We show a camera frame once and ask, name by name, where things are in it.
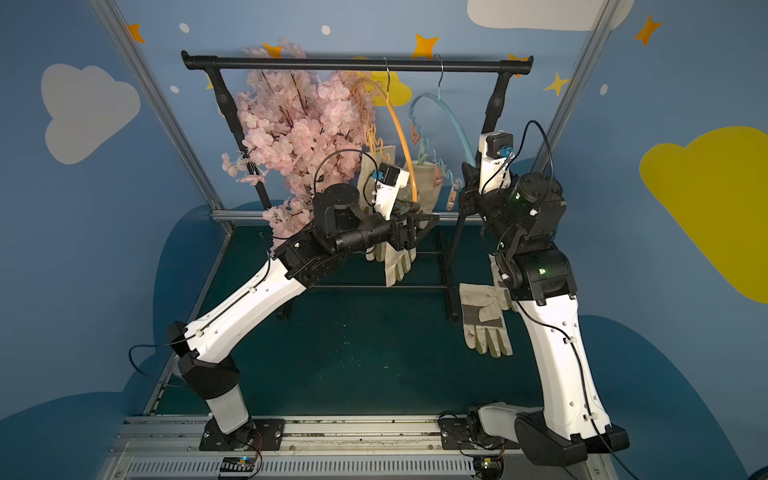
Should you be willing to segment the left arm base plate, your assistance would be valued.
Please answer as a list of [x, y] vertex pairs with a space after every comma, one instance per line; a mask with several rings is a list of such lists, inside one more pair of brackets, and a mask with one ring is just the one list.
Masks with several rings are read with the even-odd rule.
[[223, 433], [215, 419], [206, 425], [200, 451], [278, 451], [286, 422], [278, 418], [251, 419], [233, 432]]

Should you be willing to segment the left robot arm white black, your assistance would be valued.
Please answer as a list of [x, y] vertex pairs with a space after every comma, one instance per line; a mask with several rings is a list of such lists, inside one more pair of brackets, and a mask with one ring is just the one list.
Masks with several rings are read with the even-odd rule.
[[221, 434], [247, 434], [252, 429], [239, 386], [241, 374], [231, 357], [241, 340], [332, 273], [348, 254], [380, 243], [410, 251], [439, 221], [416, 203], [398, 200], [393, 186], [376, 189], [369, 213], [362, 210], [359, 198], [350, 184], [331, 185], [315, 194], [313, 220], [284, 240], [251, 279], [202, 317], [168, 327], [181, 376], [206, 402]]

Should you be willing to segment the yellow clip hanger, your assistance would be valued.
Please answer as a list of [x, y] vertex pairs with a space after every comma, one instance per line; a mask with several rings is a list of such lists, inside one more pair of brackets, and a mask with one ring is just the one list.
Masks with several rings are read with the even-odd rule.
[[396, 129], [396, 132], [397, 132], [397, 135], [398, 135], [398, 138], [400, 140], [401, 147], [402, 147], [402, 150], [403, 150], [403, 154], [404, 154], [404, 157], [405, 157], [405, 164], [406, 164], [408, 173], [410, 175], [409, 180], [410, 180], [410, 186], [411, 186], [411, 200], [414, 203], [416, 203], [418, 201], [419, 194], [418, 194], [417, 183], [416, 183], [416, 180], [415, 180], [415, 170], [414, 170], [414, 166], [413, 166], [413, 160], [412, 160], [412, 157], [411, 157], [411, 154], [410, 154], [410, 149], [409, 149], [409, 146], [408, 146], [408, 143], [407, 143], [407, 140], [406, 140], [404, 129], [403, 129], [402, 124], [401, 124], [401, 122], [399, 120], [399, 117], [398, 117], [398, 115], [397, 115], [397, 113], [396, 113], [396, 111], [394, 109], [394, 106], [392, 105], [391, 100], [390, 100], [391, 72], [392, 72], [392, 69], [389, 66], [389, 61], [388, 61], [388, 59], [386, 57], [383, 57], [383, 62], [384, 62], [385, 71], [387, 72], [387, 87], [386, 88], [382, 88], [378, 83], [376, 83], [371, 78], [368, 78], [366, 76], [360, 76], [356, 80], [355, 85], [360, 85], [360, 84], [369, 85], [372, 88], [372, 90], [374, 91], [374, 93], [378, 94], [379, 96], [381, 96], [383, 98], [384, 105], [386, 106], [386, 108], [387, 108], [387, 110], [388, 110], [388, 112], [390, 114], [390, 118], [391, 118], [391, 120], [393, 122], [393, 125], [394, 125], [394, 127]]

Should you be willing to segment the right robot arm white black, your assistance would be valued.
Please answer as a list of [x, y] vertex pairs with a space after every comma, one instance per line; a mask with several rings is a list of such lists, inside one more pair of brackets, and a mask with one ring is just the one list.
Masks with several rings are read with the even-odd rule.
[[566, 467], [591, 454], [627, 449], [628, 432], [611, 421], [594, 385], [573, 269], [554, 243], [566, 211], [561, 185], [529, 172], [495, 188], [479, 168], [463, 164], [462, 171], [459, 205], [479, 215], [498, 240], [496, 269], [530, 337], [543, 396], [540, 408], [480, 406], [477, 425], [490, 437], [517, 444], [538, 466]]

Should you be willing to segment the light blue clip hanger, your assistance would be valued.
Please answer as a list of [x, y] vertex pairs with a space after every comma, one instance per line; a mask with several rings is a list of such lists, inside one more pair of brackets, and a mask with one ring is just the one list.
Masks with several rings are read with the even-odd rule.
[[434, 210], [451, 212], [445, 209], [450, 188], [454, 185], [459, 196], [463, 188], [461, 164], [468, 162], [474, 165], [475, 154], [457, 116], [442, 98], [444, 65], [441, 56], [434, 54], [432, 59], [438, 60], [441, 67], [436, 90], [416, 95], [409, 104], [408, 117], [416, 154], [414, 165], [434, 163], [443, 173], [442, 188]]

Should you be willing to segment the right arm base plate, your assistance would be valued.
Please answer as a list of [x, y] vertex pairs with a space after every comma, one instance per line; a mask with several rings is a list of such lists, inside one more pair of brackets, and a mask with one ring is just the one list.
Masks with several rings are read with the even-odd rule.
[[444, 450], [456, 450], [464, 453], [474, 451], [501, 451], [519, 449], [511, 440], [491, 436], [483, 429], [476, 414], [460, 416], [443, 412], [436, 418], [440, 430], [441, 445]]

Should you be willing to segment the cream glove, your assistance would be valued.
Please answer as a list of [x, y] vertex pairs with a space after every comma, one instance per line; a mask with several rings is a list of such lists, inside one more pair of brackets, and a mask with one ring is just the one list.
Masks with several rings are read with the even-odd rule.
[[424, 162], [414, 165], [417, 203], [424, 213], [432, 213], [440, 196], [443, 173], [437, 164]]
[[386, 287], [392, 287], [404, 279], [416, 256], [415, 249], [396, 250], [388, 242], [379, 243], [365, 252], [368, 261], [377, 261], [384, 265]]
[[494, 254], [488, 255], [489, 263], [490, 263], [490, 270], [493, 278], [493, 285], [494, 290], [497, 295], [497, 299], [499, 301], [499, 304], [501, 305], [502, 310], [510, 310], [512, 308], [512, 299], [509, 293], [509, 290], [507, 289], [502, 276], [501, 271], [499, 269], [499, 266], [496, 262], [496, 258]]
[[504, 319], [508, 303], [495, 286], [461, 283], [459, 296], [466, 346], [492, 358], [512, 356]]
[[392, 164], [395, 160], [395, 154], [396, 147], [394, 145], [384, 145], [369, 155], [363, 155], [357, 189], [360, 193], [360, 208], [364, 213], [371, 213], [373, 211], [372, 205], [376, 200], [378, 182], [374, 178], [374, 172], [382, 163]]

